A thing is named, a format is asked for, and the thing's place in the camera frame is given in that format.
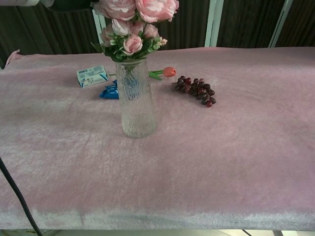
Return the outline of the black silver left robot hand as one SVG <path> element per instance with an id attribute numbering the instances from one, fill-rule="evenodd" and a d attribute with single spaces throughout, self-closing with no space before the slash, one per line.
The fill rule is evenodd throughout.
<path id="1" fill-rule="evenodd" d="M 56 12 L 87 10 L 94 6 L 92 0 L 10 0 L 8 5 L 26 7 L 35 6 L 39 3 Z"/>

